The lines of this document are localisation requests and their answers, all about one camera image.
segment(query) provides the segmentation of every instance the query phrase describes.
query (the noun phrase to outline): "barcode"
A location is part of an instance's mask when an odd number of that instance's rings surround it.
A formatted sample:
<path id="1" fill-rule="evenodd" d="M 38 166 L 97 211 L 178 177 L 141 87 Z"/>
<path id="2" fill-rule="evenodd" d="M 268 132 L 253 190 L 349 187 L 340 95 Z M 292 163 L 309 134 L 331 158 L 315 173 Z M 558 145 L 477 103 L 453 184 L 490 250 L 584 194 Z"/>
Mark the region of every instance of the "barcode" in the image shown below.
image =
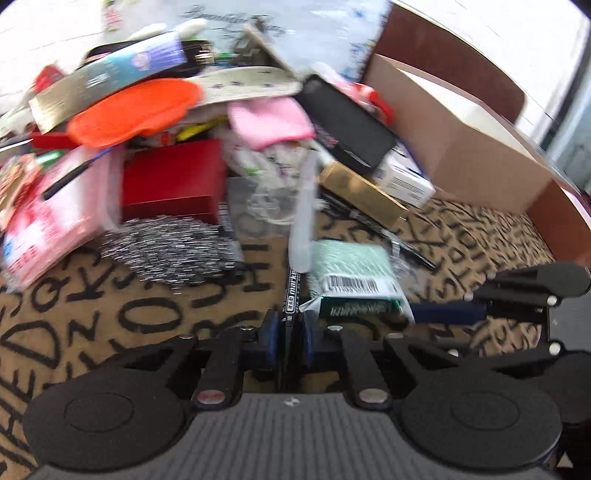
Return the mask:
<path id="1" fill-rule="evenodd" d="M 330 275 L 326 277 L 329 290 L 351 293 L 379 293 L 378 283 L 373 278 L 355 278 Z"/>

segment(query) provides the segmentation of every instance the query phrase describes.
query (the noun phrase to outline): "gold box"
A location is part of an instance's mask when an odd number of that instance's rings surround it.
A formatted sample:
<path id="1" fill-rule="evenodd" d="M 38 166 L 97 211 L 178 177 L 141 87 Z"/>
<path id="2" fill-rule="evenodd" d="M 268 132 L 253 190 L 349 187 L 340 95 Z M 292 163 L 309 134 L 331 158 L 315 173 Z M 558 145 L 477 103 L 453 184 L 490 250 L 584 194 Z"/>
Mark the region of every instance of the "gold box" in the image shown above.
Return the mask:
<path id="1" fill-rule="evenodd" d="M 320 173 L 320 184 L 388 230 L 393 230 L 400 216 L 408 211 L 391 196 L 337 161 Z"/>

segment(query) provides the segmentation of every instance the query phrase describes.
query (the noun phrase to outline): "black pen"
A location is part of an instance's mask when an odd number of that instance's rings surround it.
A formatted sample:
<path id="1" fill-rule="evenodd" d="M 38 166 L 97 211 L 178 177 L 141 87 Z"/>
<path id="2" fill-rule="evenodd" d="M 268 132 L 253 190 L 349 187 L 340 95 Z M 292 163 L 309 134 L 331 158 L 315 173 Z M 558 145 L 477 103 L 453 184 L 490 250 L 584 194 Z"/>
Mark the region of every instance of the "black pen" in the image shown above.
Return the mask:
<path id="1" fill-rule="evenodd" d="M 429 271 L 435 271 L 437 269 L 436 264 L 431 262 L 412 245 L 409 245 L 408 243 L 400 240 L 390 230 L 383 228 L 375 220 L 371 219 L 367 215 L 364 215 L 360 211 L 354 209 L 353 207 L 345 203 L 343 200 L 327 192 L 326 189 L 321 188 L 320 190 L 320 195 L 322 199 L 325 200 L 332 209 L 336 210 L 337 212 L 345 216 L 348 216 L 353 220 L 357 220 L 363 226 L 369 228 L 372 232 L 377 233 L 379 236 L 387 238 L 391 242 L 397 243 L 400 247 L 400 253 L 403 254 L 405 257 L 413 260 L 418 265 L 425 267 Z"/>

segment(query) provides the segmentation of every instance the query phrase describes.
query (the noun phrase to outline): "orange silicone item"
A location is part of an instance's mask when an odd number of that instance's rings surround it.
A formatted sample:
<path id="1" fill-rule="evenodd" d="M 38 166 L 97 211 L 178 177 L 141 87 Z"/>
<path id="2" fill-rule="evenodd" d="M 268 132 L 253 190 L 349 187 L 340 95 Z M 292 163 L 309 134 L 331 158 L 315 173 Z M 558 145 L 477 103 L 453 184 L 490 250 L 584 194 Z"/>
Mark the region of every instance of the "orange silicone item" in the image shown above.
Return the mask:
<path id="1" fill-rule="evenodd" d="M 76 115 L 68 136 L 93 148 L 112 147 L 136 135 L 149 137 L 181 120 L 202 97 L 202 88 L 186 80 L 148 80 Z"/>

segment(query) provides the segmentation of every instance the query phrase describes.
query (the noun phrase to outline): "pink cloth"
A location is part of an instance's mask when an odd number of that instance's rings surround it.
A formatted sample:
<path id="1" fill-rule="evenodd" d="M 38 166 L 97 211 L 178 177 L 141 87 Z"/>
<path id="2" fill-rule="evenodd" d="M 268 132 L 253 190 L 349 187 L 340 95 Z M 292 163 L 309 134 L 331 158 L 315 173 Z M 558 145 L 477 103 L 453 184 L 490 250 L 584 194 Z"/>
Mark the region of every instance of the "pink cloth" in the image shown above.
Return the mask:
<path id="1" fill-rule="evenodd" d="M 315 136 L 306 112 L 292 97 L 232 102 L 228 105 L 228 118 L 234 131 L 252 150 Z"/>

